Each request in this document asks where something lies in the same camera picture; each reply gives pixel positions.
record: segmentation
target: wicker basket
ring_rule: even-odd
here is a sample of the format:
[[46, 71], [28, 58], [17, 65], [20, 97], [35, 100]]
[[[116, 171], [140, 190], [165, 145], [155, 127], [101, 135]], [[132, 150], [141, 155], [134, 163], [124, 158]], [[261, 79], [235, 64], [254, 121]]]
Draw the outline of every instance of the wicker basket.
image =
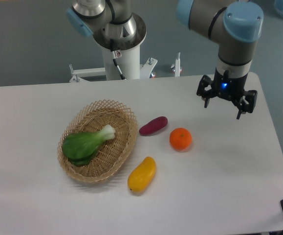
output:
[[[104, 142], [88, 165], [75, 166], [62, 152], [62, 142], [70, 133], [94, 132], [110, 124], [115, 138]], [[130, 108], [114, 100], [99, 100], [86, 106], [64, 131], [58, 160], [67, 175], [86, 183], [102, 182], [112, 176], [130, 154], [137, 138], [137, 120]]]

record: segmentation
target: white table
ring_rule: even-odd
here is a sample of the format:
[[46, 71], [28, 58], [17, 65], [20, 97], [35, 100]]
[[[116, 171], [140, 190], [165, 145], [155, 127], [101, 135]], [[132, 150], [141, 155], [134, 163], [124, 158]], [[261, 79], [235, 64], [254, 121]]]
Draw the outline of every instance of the white table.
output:
[[[0, 235], [230, 235], [283, 229], [283, 155], [258, 77], [252, 114], [196, 95], [201, 76], [0, 87]], [[86, 105], [114, 99], [139, 125], [166, 116], [165, 131], [138, 136], [110, 181], [85, 185], [57, 161], [60, 137]], [[175, 152], [169, 134], [189, 129], [194, 145]], [[146, 157], [157, 174], [141, 196], [127, 187]]]

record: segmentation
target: yellow mango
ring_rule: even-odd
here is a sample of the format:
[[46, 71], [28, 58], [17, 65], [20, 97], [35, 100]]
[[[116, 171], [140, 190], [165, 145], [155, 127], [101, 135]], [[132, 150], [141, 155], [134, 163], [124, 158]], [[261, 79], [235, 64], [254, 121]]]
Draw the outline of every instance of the yellow mango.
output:
[[129, 175], [127, 180], [128, 187], [134, 192], [142, 192], [152, 181], [155, 172], [155, 160], [152, 157], [146, 157]]

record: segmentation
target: gray floor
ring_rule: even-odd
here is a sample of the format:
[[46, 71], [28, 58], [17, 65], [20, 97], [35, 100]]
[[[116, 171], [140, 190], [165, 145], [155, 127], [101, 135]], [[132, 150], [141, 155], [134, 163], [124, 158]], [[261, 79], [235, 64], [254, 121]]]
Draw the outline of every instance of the gray floor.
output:
[[[158, 77], [173, 76], [170, 65], [181, 52], [182, 75], [214, 73], [218, 46], [189, 31], [175, 18], [176, 0], [132, 1], [147, 25], [141, 62], [159, 62]], [[253, 0], [264, 11], [262, 36], [251, 71], [258, 74], [283, 150], [283, 19], [272, 0]], [[0, 86], [65, 83], [74, 69], [103, 67], [93, 38], [83, 38], [69, 24], [71, 0], [0, 1]]]

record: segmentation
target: purple sweet potato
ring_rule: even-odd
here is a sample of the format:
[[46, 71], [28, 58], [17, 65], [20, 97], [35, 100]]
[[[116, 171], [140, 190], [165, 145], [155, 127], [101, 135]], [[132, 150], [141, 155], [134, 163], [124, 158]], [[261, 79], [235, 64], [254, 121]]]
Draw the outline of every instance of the purple sweet potato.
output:
[[139, 133], [143, 136], [151, 135], [158, 130], [161, 130], [167, 125], [167, 118], [164, 116], [157, 117], [151, 120], [149, 123], [140, 128]]

